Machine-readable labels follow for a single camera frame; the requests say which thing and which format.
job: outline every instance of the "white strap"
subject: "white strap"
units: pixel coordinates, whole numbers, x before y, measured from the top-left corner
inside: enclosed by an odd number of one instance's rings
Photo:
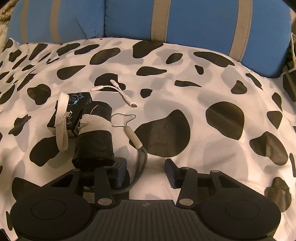
[[[57,114],[55,119],[57,147],[60,152],[68,149],[68,133],[66,127],[66,112],[69,102],[69,95],[61,92],[57,102]]]
[[[78,129],[79,135],[90,131],[108,131],[111,133],[112,124],[101,116],[84,114]]]

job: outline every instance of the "wrist strap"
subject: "wrist strap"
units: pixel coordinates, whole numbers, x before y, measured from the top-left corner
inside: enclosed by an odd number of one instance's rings
[[[57,102],[57,114],[55,119],[57,147],[60,152],[68,149],[68,133],[66,127],[66,112],[69,102],[69,95],[61,92]]]

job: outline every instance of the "black pouch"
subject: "black pouch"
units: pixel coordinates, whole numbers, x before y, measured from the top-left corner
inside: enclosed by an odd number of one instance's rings
[[[110,105],[101,101],[92,101],[83,109],[72,160],[76,168],[93,171],[115,163],[111,114]]]
[[[69,137],[78,136],[79,120],[82,117],[83,108],[92,102],[91,94],[89,92],[71,93],[69,95],[69,102],[67,107],[67,120],[66,127]],[[55,112],[47,124],[48,129],[52,134],[56,134],[55,118],[57,113],[57,104],[55,106]]]

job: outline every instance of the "metal screw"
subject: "metal screw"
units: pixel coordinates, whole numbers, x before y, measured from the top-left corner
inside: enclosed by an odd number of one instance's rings
[[[179,201],[179,203],[183,206],[190,206],[193,204],[193,200],[191,200],[189,198],[183,198]]]
[[[98,200],[98,204],[103,206],[110,205],[111,203],[112,203],[112,200],[110,198],[101,198]]]

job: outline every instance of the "round black pad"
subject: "round black pad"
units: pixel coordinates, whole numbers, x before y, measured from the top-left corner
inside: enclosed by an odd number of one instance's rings
[[[250,201],[236,200],[229,202],[225,206],[225,211],[236,219],[247,220],[258,216],[259,207]]]
[[[57,200],[43,200],[35,203],[32,214],[39,219],[54,219],[62,216],[66,211],[66,205]]]
[[[231,188],[202,204],[200,218],[210,230],[225,238],[256,240],[276,230],[281,212],[274,202],[260,194]]]
[[[87,225],[91,207],[83,197],[65,188],[44,188],[16,202],[10,218],[14,229],[26,238],[60,240]]]

